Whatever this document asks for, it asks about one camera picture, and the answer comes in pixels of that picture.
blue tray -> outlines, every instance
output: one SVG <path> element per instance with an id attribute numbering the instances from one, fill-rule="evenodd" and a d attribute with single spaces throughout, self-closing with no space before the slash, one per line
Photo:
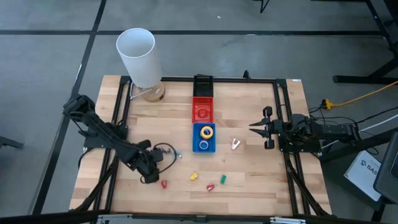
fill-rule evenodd
<path id="1" fill-rule="evenodd" d="M 203 139 L 200 136 L 200 131 L 204 126 L 210 126 L 213 128 L 213 136 L 210 139 Z M 199 142 L 202 140 L 207 141 L 209 147 L 206 150 L 202 150 L 199 147 Z M 216 125 L 214 123 L 194 123 L 193 124 L 193 136 L 192 136 L 192 150 L 193 152 L 216 152 Z"/>

red tray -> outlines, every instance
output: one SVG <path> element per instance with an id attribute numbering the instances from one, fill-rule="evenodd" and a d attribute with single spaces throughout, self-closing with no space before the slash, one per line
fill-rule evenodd
<path id="1" fill-rule="evenodd" d="M 213 122 L 213 97 L 192 98 L 192 123 Z"/>

gray floor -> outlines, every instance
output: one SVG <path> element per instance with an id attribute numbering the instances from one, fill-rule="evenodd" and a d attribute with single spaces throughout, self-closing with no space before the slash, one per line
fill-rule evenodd
<path id="1" fill-rule="evenodd" d="M 0 29 L 91 30 L 99 0 L 0 0 Z M 382 19 L 389 18 L 382 1 L 374 1 Z M 263 14 L 259 2 L 245 0 L 113 0 L 105 7 L 99 30 L 143 27 L 151 30 L 376 30 L 363 3 L 271 0 Z M 80 93 L 98 96 L 103 75 L 126 75 L 115 49 L 116 35 L 97 36 Z M 87 35 L 0 35 L 0 135 L 25 143 L 21 151 L 0 151 L 0 217 L 29 212 L 39 178 L 68 99 Z M 157 35 L 165 76 L 302 79 L 308 107 L 322 98 L 335 103 L 380 88 L 379 85 L 333 83 L 333 75 L 367 75 L 392 58 L 386 43 L 374 37 L 282 37 L 254 35 Z M 398 76 L 393 71 L 390 76 Z M 325 116 L 365 118 L 396 106 L 397 88 L 336 108 Z M 394 112 L 365 122 L 382 121 Z M 396 127 L 398 121 L 370 132 Z M 64 212 L 73 192 L 83 138 L 70 124 L 44 212 Z M 385 146 L 378 147 L 382 159 Z M 333 213 L 369 220 L 373 211 L 328 179 Z M 383 221 L 398 223 L 398 207 L 387 206 Z"/>

wooden tabletop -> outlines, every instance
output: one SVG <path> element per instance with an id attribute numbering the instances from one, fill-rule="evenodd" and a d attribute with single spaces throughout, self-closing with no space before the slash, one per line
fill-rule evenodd
<path id="1" fill-rule="evenodd" d="M 111 121 L 118 93 L 120 76 L 106 75 L 96 103 L 96 112 L 104 121 Z M 162 101 L 149 103 L 141 98 L 131 101 L 127 125 L 128 140 L 149 139 L 152 145 L 167 142 L 182 153 L 182 158 L 160 179 L 167 180 L 164 190 L 160 182 L 142 184 L 137 171 L 120 163 L 114 190 L 112 212 L 173 213 L 209 215 L 292 215 L 287 174 L 277 138 L 275 149 L 265 150 L 264 139 L 249 131 L 248 124 L 262 118 L 262 109 L 272 106 L 277 119 L 274 92 L 266 83 L 214 83 L 214 119 L 216 152 L 192 152 L 192 82 L 164 82 L 166 94 Z M 293 113 L 308 114 L 307 102 L 300 80 L 287 80 Z M 241 141 L 232 151 L 231 140 Z M 82 203 L 98 181 L 104 149 L 94 149 L 82 160 L 70 208 Z M 301 153 L 305 183 L 318 203 L 327 212 L 330 205 L 319 161 L 309 153 Z M 172 156 L 165 155 L 159 163 L 163 169 Z M 199 179 L 190 176 L 197 172 Z M 225 184 L 220 178 L 226 175 Z M 208 192 L 206 186 L 216 184 Z M 108 186 L 105 186 L 101 208 Z M 296 186 L 299 210 L 302 203 Z"/>

yellow cable connector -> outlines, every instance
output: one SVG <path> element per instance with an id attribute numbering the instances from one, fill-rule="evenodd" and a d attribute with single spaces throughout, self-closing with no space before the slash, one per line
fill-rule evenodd
<path id="1" fill-rule="evenodd" d="M 360 96 L 360 97 L 358 97 L 358 98 L 355 98 L 355 99 L 353 99 L 353 100 L 349 100 L 349 101 L 347 101 L 347 102 L 340 103 L 340 104 L 333 104 L 330 100 L 324 99 L 324 100 L 323 100 L 322 106 L 323 106 L 323 108 L 326 109 L 326 110 L 330 110 L 330 109 L 332 109 L 332 108 L 334 108 L 334 107 L 337 107 L 337 106 L 344 106 L 344 105 L 347 105 L 347 104 L 349 104 L 349 103 L 353 103 L 353 102 L 355 102 L 355 101 L 357 101 L 357 100 L 360 100 L 360 99 L 362 99 L 362 98 L 365 98 L 365 97 L 367 97 L 367 96 L 370 96 L 370 95 L 372 95 L 372 94 L 375 94 L 375 93 L 378 93 L 378 92 L 380 92 L 380 91 L 383 91 L 383 90 L 385 90 L 386 88 L 389 88 L 390 86 L 393 86 L 393 85 L 395 85 L 395 84 L 397 84 L 397 83 L 398 83 L 398 81 L 393 82 L 393 83 L 391 83 L 390 85 L 386 85 L 386 86 L 383 87 L 383 88 L 380 88 L 380 89 L 378 89 L 378 90 L 375 90 L 375 91 L 373 91 L 373 92 L 367 93 L 367 94 L 365 94 L 365 95 L 363 95 L 363 96 Z"/>

